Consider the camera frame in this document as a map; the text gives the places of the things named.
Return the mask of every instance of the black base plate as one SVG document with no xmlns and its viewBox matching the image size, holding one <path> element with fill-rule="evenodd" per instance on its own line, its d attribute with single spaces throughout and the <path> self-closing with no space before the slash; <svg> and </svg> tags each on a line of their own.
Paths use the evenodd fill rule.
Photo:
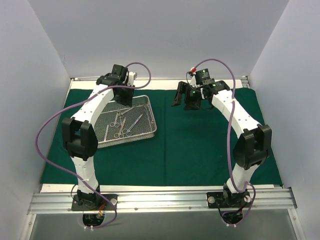
<svg viewBox="0 0 320 240">
<path fill-rule="evenodd" d="M 206 199 L 208 199 L 209 197 L 214 197 L 215 202 L 214 203 L 208 203 L 208 208 L 210 209 L 217 209 L 218 208 L 218 204 L 219 204 L 219 208 L 221 209 L 229 209 L 229 208 L 235 208 L 235 209 L 239 209 L 241 208 L 241 206 L 244 206 L 246 204 L 246 202 L 244 200 L 242 200 L 239 203 L 236 204 L 230 204 L 225 198 L 224 198 L 224 193 L 223 192 L 207 192 L 206 193 Z"/>
<path fill-rule="evenodd" d="M 105 196 L 106 199 L 108 199 L 108 200 L 115 199 L 117 203 L 114 206 L 115 206 L 115 208 L 117 208 L 117 204 L 118 204 L 118 195 L 117 194 L 102 194 L 102 195 Z M 96 211 L 96 210 L 99 210 L 99 206 L 97 208 L 92 208 L 92 207 L 89 207 L 84 204 L 79 204 L 78 203 L 78 195 L 75 195 L 73 197 L 71 211 Z M 106 202 L 103 210 L 106 210 L 106 211 L 114 210 L 114 208 L 109 203 Z"/>
</svg>

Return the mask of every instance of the black bracket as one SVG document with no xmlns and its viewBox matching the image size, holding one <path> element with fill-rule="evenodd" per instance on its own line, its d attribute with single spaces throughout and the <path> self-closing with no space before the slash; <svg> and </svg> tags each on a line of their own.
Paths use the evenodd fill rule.
<svg viewBox="0 0 320 240">
<path fill-rule="evenodd" d="M 189 84 L 180 81 L 175 93 L 174 100 L 171 104 L 172 107 L 179 106 L 182 103 L 182 96 L 184 96 L 185 107 L 184 110 L 199 110 L 201 108 L 201 101 L 206 99 L 212 105 L 213 95 L 219 94 L 220 91 L 229 91 L 229 86 L 224 81 L 215 81 L 210 78 L 208 69 L 203 69 L 195 72 L 196 84 L 199 87 L 194 88 Z"/>
<path fill-rule="evenodd" d="M 112 202 L 112 204 L 117 208 L 118 204 L 118 195 L 117 194 L 102 194 L 106 199 Z M 72 211 L 94 211 L 94 210 L 99 210 L 99 207 L 102 205 L 102 200 L 100 201 L 100 204 L 98 205 L 88 205 L 88 204 L 83 204 L 81 200 L 79 200 L 78 195 L 73 196 L 73 201 L 72 201 L 72 206 L 71 210 Z M 114 208 L 108 203 L 105 203 L 105 207 L 102 210 L 106 211 L 112 211 Z"/>
<path fill-rule="evenodd" d="M 244 193 L 234 193 L 233 199 L 226 197 L 225 193 L 223 192 L 206 193 L 206 199 L 209 209 L 239 209 L 243 206 L 245 206 L 245 208 L 248 208 L 249 204 L 247 204 L 247 202 L 245 201 L 246 196 L 250 197 L 248 191 L 245 191 Z"/>
<path fill-rule="evenodd" d="M 103 84 L 108 86 L 126 86 L 128 80 L 128 68 L 115 64 L 113 65 L 112 72 L 100 76 L 96 80 L 96 84 Z M 113 88 L 114 100 L 121 105 L 132 107 L 132 98 L 134 96 L 134 91 L 134 89 L 123 87 Z"/>
<path fill-rule="evenodd" d="M 244 129 L 233 149 L 235 162 L 245 170 L 252 165 L 263 164 L 271 153 L 272 130 L 268 125 Z"/>
<path fill-rule="evenodd" d="M 98 139 L 92 124 L 88 121 L 77 121 L 74 117 L 62 120 L 62 141 L 69 156 L 82 158 L 84 161 L 98 149 Z"/>
</svg>

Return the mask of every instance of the surgical tray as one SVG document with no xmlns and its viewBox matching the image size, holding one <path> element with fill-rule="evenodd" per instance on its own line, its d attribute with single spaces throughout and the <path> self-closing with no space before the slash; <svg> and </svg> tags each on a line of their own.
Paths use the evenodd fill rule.
<svg viewBox="0 0 320 240">
<path fill-rule="evenodd" d="M 131 135 L 128 133 L 121 134 L 122 125 L 123 129 L 126 130 L 132 127 Z M 102 110 L 94 125 L 98 148 L 152 138 L 156 130 L 155 117 L 150 100 L 146 95 L 133 97 L 132 109 L 115 101 L 110 101 Z"/>
</svg>

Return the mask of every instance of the green cloth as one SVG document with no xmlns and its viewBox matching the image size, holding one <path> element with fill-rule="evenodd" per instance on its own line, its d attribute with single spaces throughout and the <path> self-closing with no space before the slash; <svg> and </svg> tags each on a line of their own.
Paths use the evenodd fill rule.
<svg viewBox="0 0 320 240">
<path fill-rule="evenodd" d="M 91 90 L 72 89 L 65 107 L 88 98 Z M 221 186 L 229 178 L 227 163 L 228 121 L 216 109 L 184 111 L 184 104 L 171 107 L 176 91 L 136 90 L 151 102 L 157 132 L 153 138 L 100 148 L 94 155 L 96 178 L 101 185 Z M 256 93 L 240 88 L 235 97 L 246 111 L 264 124 Z M 63 148 L 61 121 L 80 107 L 64 112 L 53 138 L 48 159 L 75 172 Z M 237 136 L 232 130 L 231 147 Z M 76 184 L 77 179 L 46 164 L 42 184 Z M 273 153 L 254 173 L 253 184 L 282 184 Z"/>
</svg>

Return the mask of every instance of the cable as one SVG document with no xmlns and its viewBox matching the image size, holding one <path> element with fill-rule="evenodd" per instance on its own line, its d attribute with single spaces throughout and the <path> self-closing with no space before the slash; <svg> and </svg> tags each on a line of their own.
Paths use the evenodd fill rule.
<svg viewBox="0 0 320 240">
<path fill-rule="evenodd" d="M 73 201 L 75 201 L 75 198 L 74 198 L 74 196 L 72 196 L 72 192 L 75 189 L 75 186 L 77 186 L 77 184 L 73 185 L 73 187 L 71 188 L 71 192 L 70 192 L 70 196 L 73 199 Z"/>
<path fill-rule="evenodd" d="M 228 171 L 229 171 L 229 175 L 230 175 L 230 179 L 231 179 L 231 182 L 232 182 L 232 185 L 234 187 L 234 189 L 238 192 L 238 193 L 243 193 L 246 189 L 247 189 L 247 186 L 250 185 L 252 188 L 253 188 L 253 199 L 251 201 L 251 205 L 250 207 L 248 208 L 248 211 L 246 213 L 246 215 L 243 217 L 243 219 L 246 218 L 246 216 L 248 215 L 248 213 L 250 212 L 252 206 L 253 206 L 253 203 L 254 203 L 254 199 L 256 197 L 256 189 L 255 187 L 250 184 L 249 182 L 245 182 L 244 183 L 244 186 L 243 186 L 243 189 L 239 189 L 237 186 L 236 186 L 236 183 L 235 183 L 235 179 L 234 179 L 234 176 L 232 174 L 232 163 L 231 163 L 231 150 L 230 150 L 230 138 L 231 138 L 231 127 L 232 127 L 232 120 L 233 120 L 233 117 L 234 117 L 234 113 L 235 113 L 235 108 L 236 108 L 236 103 L 235 103 L 235 94 L 236 94 L 236 78 L 235 78 L 235 75 L 234 73 L 232 72 L 232 70 L 230 69 L 230 67 L 224 63 L 223 61 L 219 60 L 219 59 L 216 59 L 216 58 L 208 58 L 206 60 L 203 60 L 201 62 L 199 62 L 194 68 L 196 69 L 197 67 L 199 67 L 199 65 L 205 63 L 205 62 L 208 62 L 208 61 L 216 61 L 216 62 L 219 62 L 221 63 L 222 65 L 224 65 L 228 71 L 230 72 L 231 76 L 232 76 L 232 80 L 233 80 L 233 88 L 232 88 L 232 94 L 231 94 L 231 98 L 232 98 L 232 110 L 231 110 L 231 113 L 230 113 L 230 118 L 229 118 L 229 123 L 228 123 L 228 128 L 227 128 L 227 134 L 226 134 L 226 154 L 227 154 L 227 161 L 228 161 Z"/>
<path fill-rule="evenodd" d="M 254 201 L 255 201 L 255 199 L 256 199 L 256 194 L 257 194 L 257 193 L 256 193 L 255 187 L 254 187 L 251 183 L 248 183 L 248 186 L 252 187 L 252 189 L 253 189 L 253 197 L 252 197 L 252 199 L 251 199 L 251 204 L 250 204 L 248 210 L 246 211 L 246 214 L 242 217 L 242 219 L 241 219 L 240 221 L 238 221 L 237 223 L 232 223 L 232 225 L 234 225 L 234 226 L 238 226 L 239 224 L 241 224 L 241 223 L 248 217 L 249 212 L 250 212 L 250 210 L 251 210 L 251 208 L 252 208 L 252 206 L 253 206 L 253 204 L 254 204 Z M 223 218 L 223 216 L 224 216 L 225 214 L 228 214 L 228 213 L 231 213 L 231 212 L 233 212 L 233 211 L 226 211 L 226 212 L 224 212 L 224 213 L 222 214 L 221 218 L 222 218 L 222 220 L 224 221 L 224 223 L 230 224 L 230 223 L 228 223 L 228 222 L 225 221 L 225 219 Z"/>
<path fill-rule="evenodd" d="M 80 181 L 82 181 L 83 184 L 84 184 L 88 189 L 90 189 L 90 190 L 93 191 L 95 194 L 97 194 L 98 196 L 100 196 L 103 200 L 105 200 L 108 204 L 110 204 L 110 205 L 113 207 L 113 209 L 114 209 L 114 217 L 113 217 L 113 219 L 111 219 L 111 220 L 109 220 L 109 221 L 107 221 L 107 222 L 105 222 L 105 223 L 102 223 L 102 224 L 99 225 L 99 226 L 94 226 L 94 227 L 93 227 L 94 229 L 102 228 L 102 227 L 105 227 L 106 225 L 112 223 L 112 222 L 117 218 L 117 215 L 118 215 L 116 207 L 110 202 L 109 199 L 107 199 L 107 198 L 106 198 L 105 196 L 103 196 L 100 192 L 98 192 L 98 191 L 96 191 L 94 188 L 92 188 L 80 175 L 78 175 L 78 174 L 76 174 L 75 172 L 73 172 L 73 171 L 71 171 L 71 170 L 69 170 L 69 169 L 66 169 L 66 168 L 64 168 L 64 167 L 62 167 L 62 166 L 60 166 L 60 165 L 58 165 L 58 164 L 56 164 L 56 163 L 54 163 L 53 161 L 50 161 L 46 156 L 44 156 L 43 153 L 42 153 L 42 152 L 40 151 L 40 149 L 39 149 L 39 143 L 38 143 L 38 141 L 39 141 L 39 136 L 40 136 L 40 133 L 42 132 L 42 130 L 45 128 L 45 126 L 46 126 L 52 119 L 54 119 L 55 117 L 59 116 L 61 113 L 65 112 L 65 111 L 67 111 L 67 110 L 69 110 L 69 109 L 73 109 L 73 108 L 75 108 L 75 107 L 81 106 L 81 105 L 83 105 L 83 104 L 91 101 L 92 99 L 94 99 L 95 97 L 97 97 L 99 94 L 103 93 L 103 92 L 106 91 L 106 90 L 114 89 L 114 88 L 143 89 L 144 87 L 146 87 L 146 86 L 150 83 L 150 81 L 151 81 L 151 72 L 150 72 L 149 68 L 148 68 L 146 65 L 144 65 L 144 64 L 141 63 L 141 62 L 132 62 L 132 63 L 129 63 L 129 64 L 128 64 L 127 66 L 125 66 L 125 67 L 128 68 L 129 66 L 131 66 L 131 65 L 136 65 L 136 64 L 145 67 L 145 69 L 147 70 L 147 72 L 148 72 L 148 74 L 149 74 L 149 80 L 148 80 L 148 82 L 147 82 L 145 85 L 143 85 L 143 86 L 136 86 L 136 87 L 134 87 L 134 86 L 122 86 L 122 85 L 108 86 L 108 87 L 100 90 L 99 92 L 97 92 L 95 95 L 89 97 L 88 99 L 86 99 L 86 100 L 84 100 L 84 101 L 82 101 L 82 102 L 73 104 L 73 105 L 71 105 L 71 106 L 68 106 L 68 107 L 66 107 L 66 108 L 63 108 L 62 110 L 58 111 L 56 114 L 54 114 L 53 116 L 51 116 L 46 122 L 44 122 L 44 124 L 39 128 L 39 130 L 38 130 L 38 132 L 36 133 L 36 136 L 35 136 L 35 141 L 34 141 L 35 149 L 36 149 L 37 153 L 40 155 L 40 157 L 41 157 L 46 163 L 48 163 L 48 164 L 50 164 L 50 165 L 52 165 L 52 166 L 54 166 L 54 167 L 56 167 L 56 168 L 58 168 L 58 169 L 60 169 L 60 170 L 62 170 L 62 171 L 65 171 L 65 172 L 67 172 L 67 173 L 75 176 L 75 177 L 78 178 Z"/>
</svg>

